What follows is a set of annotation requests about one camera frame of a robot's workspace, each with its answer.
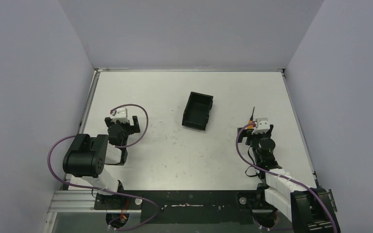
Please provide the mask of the orange handle screwdriver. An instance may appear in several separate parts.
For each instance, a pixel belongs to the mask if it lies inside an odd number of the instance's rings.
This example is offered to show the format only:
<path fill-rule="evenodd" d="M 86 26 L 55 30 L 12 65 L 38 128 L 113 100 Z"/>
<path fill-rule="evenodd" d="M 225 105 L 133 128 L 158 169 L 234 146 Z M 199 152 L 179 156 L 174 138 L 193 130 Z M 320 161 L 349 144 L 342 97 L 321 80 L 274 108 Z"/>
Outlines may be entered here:
<path fill-rule="evenodd" d="M 247 127 L 248 129 L 252 129 L 254 127 L 256 127 L 256 122 L 254 121 L 254 110 L 255 110 L 255 106 L 253 107 L 252 109 L 252 113 L 251 113 L 251 116 L 250 116 L 250 119 L 249 119 L 249 126 Z"/>

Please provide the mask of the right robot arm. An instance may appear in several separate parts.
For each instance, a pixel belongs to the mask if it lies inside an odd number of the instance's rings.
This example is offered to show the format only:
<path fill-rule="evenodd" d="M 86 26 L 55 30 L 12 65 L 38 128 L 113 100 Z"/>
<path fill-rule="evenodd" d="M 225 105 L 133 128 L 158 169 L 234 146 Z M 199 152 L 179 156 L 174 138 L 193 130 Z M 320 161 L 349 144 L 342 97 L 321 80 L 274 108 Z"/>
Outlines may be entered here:
<path fill-rule="evenodd" d="M 278 164 L 272 131 L 273 126 L 265 119 L 237 129 L 235 146 L 246 139 L 250 159 L 243 161 L 258 171 L 262 181 L 261 190 L 254 194 L 254 203 L 260 208 L 271 205 L 279 210 L 295 233 L 341 232 L 329 192 L 301 183 Z"/>

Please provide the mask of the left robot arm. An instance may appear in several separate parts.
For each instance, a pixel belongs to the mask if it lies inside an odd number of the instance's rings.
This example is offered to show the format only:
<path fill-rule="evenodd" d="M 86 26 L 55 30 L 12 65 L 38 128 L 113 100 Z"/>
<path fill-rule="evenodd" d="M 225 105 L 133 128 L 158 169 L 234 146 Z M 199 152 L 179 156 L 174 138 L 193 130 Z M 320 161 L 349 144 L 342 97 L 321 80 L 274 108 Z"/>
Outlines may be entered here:
<path fill-rule="evenodd" d="M 63 170 L 67 174 L 82 178 L 91 188 L 97 188 L 95 208 L 123 209 L 130 204 L 124 196 L 121 181 L 114 178 L 106 165 L 123 166 L 128 157 L 128 138 L 140 132 L 138 117 L 129 121 L 123 116 L 105 118 L 107 134 L 91 137 L 77 134 L 63 159 Z"/>

